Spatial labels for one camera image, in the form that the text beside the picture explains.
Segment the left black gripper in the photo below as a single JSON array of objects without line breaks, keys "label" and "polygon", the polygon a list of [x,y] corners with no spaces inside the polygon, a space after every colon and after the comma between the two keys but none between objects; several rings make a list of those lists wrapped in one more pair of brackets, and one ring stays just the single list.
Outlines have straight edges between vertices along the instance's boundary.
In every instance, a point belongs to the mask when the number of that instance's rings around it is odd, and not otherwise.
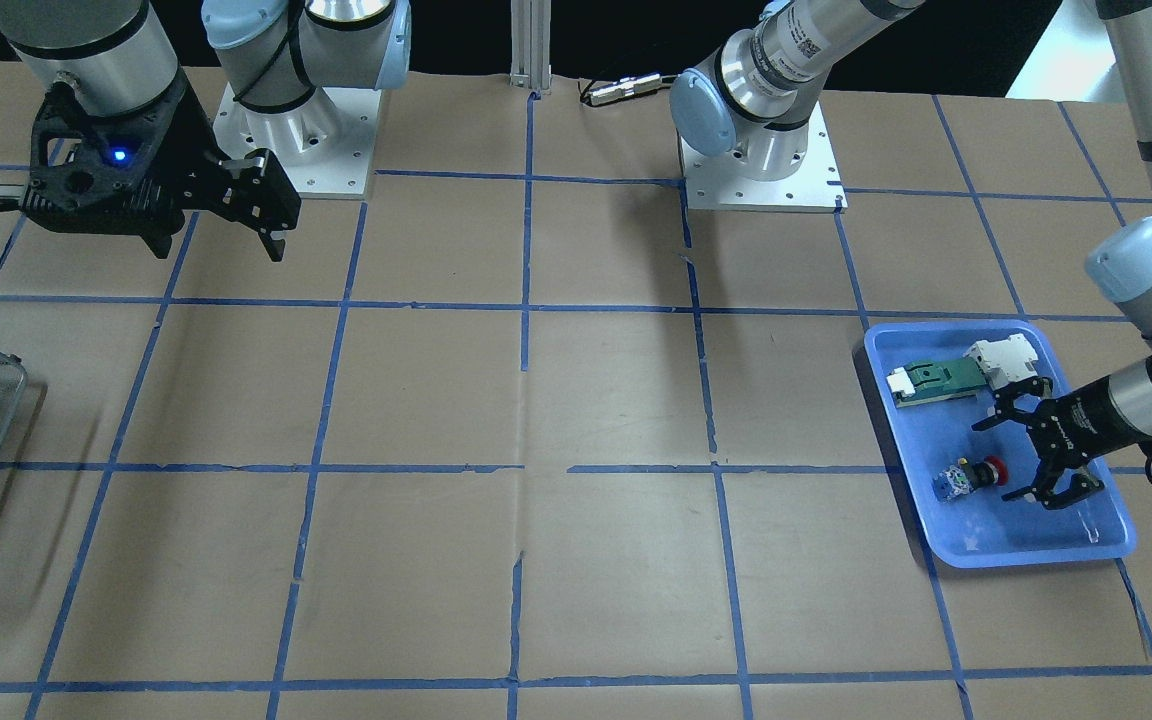
[{"label": "left black gripper", "polygon": [[[975,432],[1015,420],[1026,429],[1038,462],[1029,486],[1011,488],[1005,502],[1030,498],[1043,509],[1056,511],[1087,500],[1105,488],[1105,482],[1087,468],[1087,461],[1132,446],[1132,425],[1119,414],[1107,389],[1078,389],[1051,397],[1053,381],[1034,376],[1005,384],[993,392],[995,406],[987,418],[972,424]],[[1016,406],[1020,397],[1038,397],[1033,411]]]}]

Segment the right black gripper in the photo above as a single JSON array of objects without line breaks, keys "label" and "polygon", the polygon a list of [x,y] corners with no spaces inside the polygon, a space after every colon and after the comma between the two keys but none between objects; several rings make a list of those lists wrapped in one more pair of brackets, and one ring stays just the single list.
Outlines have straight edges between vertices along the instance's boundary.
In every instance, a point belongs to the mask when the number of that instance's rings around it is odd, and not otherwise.
[{"label": "right black gripper", "polygon": [[20,210],[47,232],[123,234],[156,258],[172,250],[187,210],[255,232],[270,260],[285,259],[301,196],[271,150],[229,159],[183,70],[141,109],[96,118],[71,82],[44,94],[31,132]]}]

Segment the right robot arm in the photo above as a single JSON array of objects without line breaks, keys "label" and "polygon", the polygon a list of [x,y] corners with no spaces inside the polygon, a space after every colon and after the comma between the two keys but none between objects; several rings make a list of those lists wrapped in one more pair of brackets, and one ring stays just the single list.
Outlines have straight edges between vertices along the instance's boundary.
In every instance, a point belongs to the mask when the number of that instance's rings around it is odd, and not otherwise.
[{"label": "right robot arm", "polygon": [[47,232],[136,236],[168,258],[187,211],[242,223],[270,259],[297,227],[308,170],[361,161],[367,118],[334,99],[401,88],[407,1],[205,1],[227,73],[227,149],[147,1],[0,1],[0,32],[44,85],[26,181],[0,211]]}]

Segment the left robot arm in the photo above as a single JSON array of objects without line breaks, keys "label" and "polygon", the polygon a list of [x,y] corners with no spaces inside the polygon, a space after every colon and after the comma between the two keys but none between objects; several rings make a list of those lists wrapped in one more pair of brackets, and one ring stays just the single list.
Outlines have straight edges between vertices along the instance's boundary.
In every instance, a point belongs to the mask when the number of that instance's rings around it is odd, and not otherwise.
[{"label": "left robot arm", "polygon": [[[732,158],[755,181],[794,173],[806,126],[833,65],[922,8],[919,1],[773,1],[759,23],[732,35],[672,83],[681,141],[708,158]],[[1152,1],[1098,1],[1152,188]],[[1026,430],[1036,475],[1006,500],[1059,510],[1101,492],[1091,462],[1129,446],[1152,460],[1152,217],[1096,247],[1085,273],[1134,324],[1149,356],[1055,396],[1043,376],[1007,381],[975,429],[1015,420]]]}]

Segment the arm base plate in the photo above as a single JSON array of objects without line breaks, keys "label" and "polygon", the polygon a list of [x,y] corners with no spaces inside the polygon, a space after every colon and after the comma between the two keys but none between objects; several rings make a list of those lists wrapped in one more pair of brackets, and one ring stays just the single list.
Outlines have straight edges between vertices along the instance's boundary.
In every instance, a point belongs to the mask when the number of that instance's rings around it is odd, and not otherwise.
[{"label": "arm base plate", "polygon": [[738,129],[737,146],[726,156],[704,156],[680,138],[687,209],[826,214],[849,209],[820,104],[790,131]]},{"label": "arm base plate", "polygon": [[305,105],[260,114],[223,88],[212,131],[225,154],[274,152],[302,199],[365,200],[385,94],[370,88],[319,88]]}]

